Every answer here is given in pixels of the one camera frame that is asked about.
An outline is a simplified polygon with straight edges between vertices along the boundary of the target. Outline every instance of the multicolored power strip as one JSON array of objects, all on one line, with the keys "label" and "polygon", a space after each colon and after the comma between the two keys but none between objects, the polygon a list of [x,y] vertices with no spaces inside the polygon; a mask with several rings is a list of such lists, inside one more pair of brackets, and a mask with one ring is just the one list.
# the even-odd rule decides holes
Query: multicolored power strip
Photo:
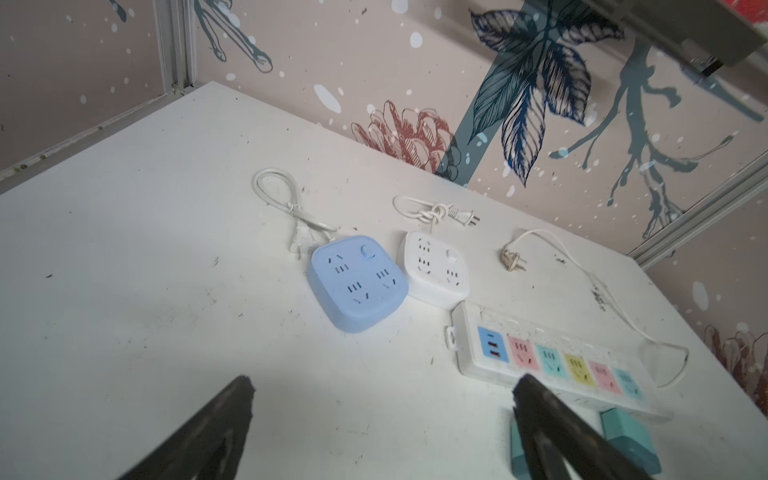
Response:
[{"label": "multicolored power strip", "polygon": [[664,421],[655,385],[636,356],[463,302],[453,310],[458,365],[473,378],[514,387],[531,373],[565,402],[600,412],[620,407]]}]

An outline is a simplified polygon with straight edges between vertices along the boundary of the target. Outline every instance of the square power strip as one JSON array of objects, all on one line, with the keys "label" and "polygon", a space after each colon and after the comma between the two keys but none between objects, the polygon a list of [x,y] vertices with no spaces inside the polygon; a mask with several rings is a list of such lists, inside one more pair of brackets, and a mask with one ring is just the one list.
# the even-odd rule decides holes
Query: square power strip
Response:
[{"label": "square power strip", "polygon": [[456,307],[452,318],[464,375],[514,387],[530,373],[566,403],[599,412],[618,407],[652,422],[672,418],[637,357],[470,302]]},{"label": "square power strip", "polygon": [[469,296],[464,257],[431,235],[408,232],[398,249],[397,266],[406,275],[408,294],[413,298],[453,310]]}]

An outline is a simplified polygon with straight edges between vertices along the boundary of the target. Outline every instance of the white tabletop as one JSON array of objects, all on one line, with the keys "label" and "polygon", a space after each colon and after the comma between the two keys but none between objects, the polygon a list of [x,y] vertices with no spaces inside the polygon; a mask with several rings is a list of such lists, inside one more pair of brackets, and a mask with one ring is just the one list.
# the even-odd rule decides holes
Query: white tabletop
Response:
[{"label": "white tabletop", "polygon": [[526,273],[498,260],[520,229],[557,232],[651,335],[691,348],[661,395],[674,419],[651,427],[659,478],[768,476],[768,422],[633,260],[209,84],[0,196],[0,477],[119,476],[245,374],[238,478],[511,478],[511,391],[461,375],[449,312],[408,298],[337,330],[287,251],[294,220],[251,190],[264,167],[392,256],[419,228],[395,195],[475,209],[477,227],[435,231],[468,261],[471,301],[637,350],[547,244],[521,243]]}]

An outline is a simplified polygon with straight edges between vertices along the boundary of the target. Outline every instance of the round switch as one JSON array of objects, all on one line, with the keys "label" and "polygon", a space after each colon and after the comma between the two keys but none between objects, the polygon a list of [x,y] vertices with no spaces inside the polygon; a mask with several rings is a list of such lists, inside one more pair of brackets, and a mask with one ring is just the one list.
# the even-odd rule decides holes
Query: round switch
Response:
[{"label": "round switch", "polygon": [[363,245],[362,247],[360,247],[360,253],[364,258],[373,258],[376,256],[376,254],[373,253],[373,249],[371,249],[371,247],[369,247],[368,245]]}]

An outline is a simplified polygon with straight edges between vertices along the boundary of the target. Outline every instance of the wallpaper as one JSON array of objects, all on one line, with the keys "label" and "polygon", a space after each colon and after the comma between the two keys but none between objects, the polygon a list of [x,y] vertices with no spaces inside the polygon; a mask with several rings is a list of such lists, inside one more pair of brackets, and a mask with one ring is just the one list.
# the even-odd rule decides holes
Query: wallpaper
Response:
[{"label": "wallpaper", "polygon": [[768,191],[648,275],[768,416]]},{"label": "wallpaper", "polygon": [[0,172],[163,94],[151,0],[0,2],[0,32]]},{"label": "wallpaper", "polygon": [[201,81],[624,253],[768,150],[764,105],[578,0],[193,1]]}]

